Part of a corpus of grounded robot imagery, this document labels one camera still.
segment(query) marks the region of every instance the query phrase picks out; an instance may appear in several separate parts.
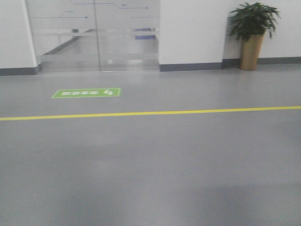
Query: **arrow symbol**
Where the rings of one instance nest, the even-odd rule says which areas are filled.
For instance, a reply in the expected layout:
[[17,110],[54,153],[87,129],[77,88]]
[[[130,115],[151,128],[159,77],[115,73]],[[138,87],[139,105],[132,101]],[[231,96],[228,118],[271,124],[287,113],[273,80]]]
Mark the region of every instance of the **arrow symbol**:
[[107,89],[106,91],[104,91],[104,93],[105,93],[105,94],[108,94],[108,95],[112,95],[112,94],[113,94],[113,92],[110,91],[110,90],[108,90],[108,89]]

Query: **frosted glass strip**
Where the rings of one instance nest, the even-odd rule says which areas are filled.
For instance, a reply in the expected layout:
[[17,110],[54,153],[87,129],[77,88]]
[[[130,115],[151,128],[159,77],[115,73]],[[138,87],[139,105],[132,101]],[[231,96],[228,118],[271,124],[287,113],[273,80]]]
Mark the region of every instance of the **frosted glass strip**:
[[35,33],[35,36],[96,36],[95,32],[86,32],[86,33],[71,33],[71,32],[65,32],[65,33]]
[[155,35],[155,34],[159,34],[159,32],[149,32],[149,31],[145,31],[145,32],[99,32],[99,34],[101,36],[107,36],[107,35]]
[[73,62],[73,61],[97,61],[97,54],[74,54],[74,55],[42,55],[39,56],[42,62]]
[[127,54],[108,54],[102,53],[101,60],[157,60],[158,53],[127,53]]

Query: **gray baseboard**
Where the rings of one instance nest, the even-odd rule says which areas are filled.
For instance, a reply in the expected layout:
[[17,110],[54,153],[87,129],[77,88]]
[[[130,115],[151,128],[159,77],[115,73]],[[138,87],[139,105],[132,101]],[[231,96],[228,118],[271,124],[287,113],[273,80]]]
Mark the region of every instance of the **gray baseboard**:
[[40,71],[40,65],[36,67],[0,68],[0,75],[35,75]]
[[[239,59],[223,59],[222,67],[234,67],[239,65]],[[301,64],[301,57],[271,57],[259,58],[258,65],[284,65],[284,64]]]
[[161,72],[219,70],[221,68],[222,63],[160,65]]

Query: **gold planter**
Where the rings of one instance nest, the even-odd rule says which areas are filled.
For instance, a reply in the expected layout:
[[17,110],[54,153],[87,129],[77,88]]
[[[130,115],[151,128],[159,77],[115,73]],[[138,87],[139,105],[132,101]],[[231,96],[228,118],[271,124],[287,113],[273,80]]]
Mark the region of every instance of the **gold planter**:
[[263,36],[263,34],[252,34],[248,41],[243,40],[240,69],[248,71],[256,69]]

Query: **green leaves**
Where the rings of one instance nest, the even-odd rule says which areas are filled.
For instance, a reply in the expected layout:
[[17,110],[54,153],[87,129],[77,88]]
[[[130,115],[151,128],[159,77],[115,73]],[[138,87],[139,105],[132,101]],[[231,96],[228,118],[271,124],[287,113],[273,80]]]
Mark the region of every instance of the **green leaves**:
[[248,41],[252,34],[264,34],[269,32],[269,37],[272,38],[272,32],[275,32],[274,14],[279,18],[279,11],[277,8],[263,5],[259,2],[250,5],[241,5],[243,8],[237,8],[230,13],[236,13],[230,16],[230,24],[233,26],[230,36],[236,35],[236,39],[243,39]]

